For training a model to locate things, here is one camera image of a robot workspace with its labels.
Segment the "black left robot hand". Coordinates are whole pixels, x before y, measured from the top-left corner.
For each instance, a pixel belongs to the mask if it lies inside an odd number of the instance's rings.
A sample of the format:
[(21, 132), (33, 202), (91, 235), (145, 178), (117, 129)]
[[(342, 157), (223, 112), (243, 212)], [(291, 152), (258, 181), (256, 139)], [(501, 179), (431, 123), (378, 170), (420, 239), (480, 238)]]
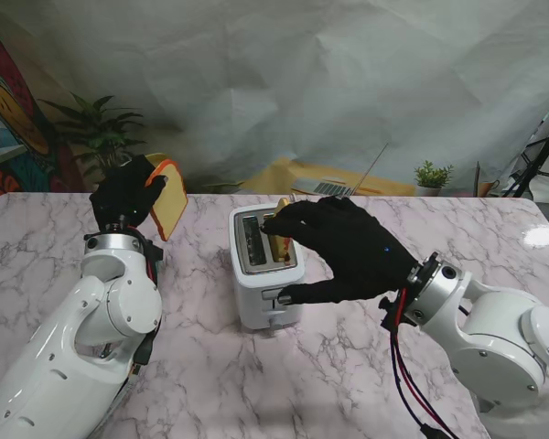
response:
[(112, 168), (90, 195), (94, 217), (100, 230), (121, 218), (133, 227), (139, 226), (150, 213), (166, 185), (163, 176), (146, 183), (155, 167), (144, 156), (137, 155), (122, 166)]

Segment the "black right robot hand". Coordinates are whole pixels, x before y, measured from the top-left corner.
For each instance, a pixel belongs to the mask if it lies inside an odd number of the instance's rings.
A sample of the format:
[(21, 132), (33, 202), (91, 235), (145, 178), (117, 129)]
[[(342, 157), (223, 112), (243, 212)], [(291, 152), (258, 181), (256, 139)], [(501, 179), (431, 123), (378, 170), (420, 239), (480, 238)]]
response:
[(407, 286), (418, 265), (375, 217), (349, 198), (292, 203), (266, 220), (262, 231), (316, 252), (333, 273), (328, 280), (283, 288), (278, 301), (287, 305), (372, 299)]

